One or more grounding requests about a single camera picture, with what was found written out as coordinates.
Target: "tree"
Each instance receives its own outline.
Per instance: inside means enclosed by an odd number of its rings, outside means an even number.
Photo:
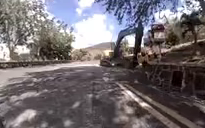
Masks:
[[[128,40],[127,39],[124,39],[122,42],[121,42],[121,50],[123,51],[124,54],[128,53],[129,52],[129,43],[128,43]]]
[[[200,25],[205,25],[205,23],[200,20],[198,12],[192,12],[189,15],[184,13],[181,16],[181,28],[184,29],[182,32],[182,37],[185,38],[185,35],[188,32],[191,32],[194,37],[194,43],[197,43],[199,31],[198,27]]]
[[[188,9],[194,10],[197,8],[199,11],[205,15],[205,0],[185,0]]]
[[[71,59],[71,43],[75,38],[72,34],[73,29],[68,30],[67,26],[60,21],[55,22],[54,18],[42,22],[36,34],[38,38],[35,40],[35,47],[39,49],[41,57],[59,60]]]
[[[173,5],[171,10],[176,12],[178,0],[96,0],[106,7],[108,13],[113,13],[119,23],[127,19],[129,27],[137,27],[133,63],[137,62],[137,54],[141,50],[143,25],[154,21],[154,13],[165,10],[166,5]]]
[[[7,44],[11,59],[15,47],[33,37],[44,11],[42,1],[0,0],[0,39]]]

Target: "cloud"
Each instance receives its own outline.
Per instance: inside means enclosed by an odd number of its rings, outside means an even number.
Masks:
[[[78,6],[79,8],[76,9],[76,12],[78,13],[78,15],[82,15],[82,12],[86,9],[86,8],[90,8],[94,3],[94,0],[80,0],[78,2]]]
[[[91,7],[94,3],[94,0],[80,0],[78,2],[80,8],[88,8]]]
[[[78,15],[82,15],[83,10],[80,9],[80,8],[77,8],[77,9],[76,9],[76,12],[78,13]]]
[[[76,37],[72,44],[74,48],[85,48],[112,39],[112,25],[107,25],[107,17],[104,14],[94,14],[74,24]]]

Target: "street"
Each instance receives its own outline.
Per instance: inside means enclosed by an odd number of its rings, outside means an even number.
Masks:
[[[6,128],[205,128],[205,108],[147,87],[142,72],[98,63],[0,70]]]

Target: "green foliage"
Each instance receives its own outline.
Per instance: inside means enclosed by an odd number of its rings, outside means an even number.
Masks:
[[[192,12],[191,14],[184,13],[181,16],[180,22],[181,28],[183,29],[182,37],[185,38],[186,34],[190,32],[194,36],[194,42],[197,43],[199,26],[205,25],[205,23],[200,20],[199,12]]]
[[[175,34],[173,30],[170,30],[170,32],[167,33],[167,39],[166,39],[167,45],[174,46],[177,45],[179,42],[180,39],[177,36],[177,34]]]
[[[100,60],[102,59],[103,55],[102,54],[97,54],[96,56],[94,56],[94,60]]]
[[[37,33],[39,38],[35,40],[36,45],[44,49],[41,56],[47,59],[71,59],[71,43],[74,41],[74,36],[72,31],[68,32],[67,25],[62,22],[58,24],[54,20],[45,20],[42,26]]]
[[[78,49],[72,52],[72,60],[89,60],[90,54],[83,50]]]
[[[128,40],[127,39],[124,39],[122,42],[121,42],[121,50],[123,52],[123,54],[128,54],[129,53],[129,43],[128,43]]]
[[[68,25],[54,18],[49,20],[45,6],[41,0],[0,0],[0,39],[8,45],[12,59],[17,45],[32,48],[34,56],[70,58],[72,30],[68,32]]]

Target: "sky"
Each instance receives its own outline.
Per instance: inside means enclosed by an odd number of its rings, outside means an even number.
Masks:
[[[89,47],[102,42],[116,41],[125,24],[119,25],[113,15],[105,13],[105,8],[94,0],[53,0],[48,3],[48,11],[57,19],[74,27],[76,37],[72,46],[76,49]],[[161,14],[170,14],[169,10]],[[134,36],[127,38],[131,45]]]

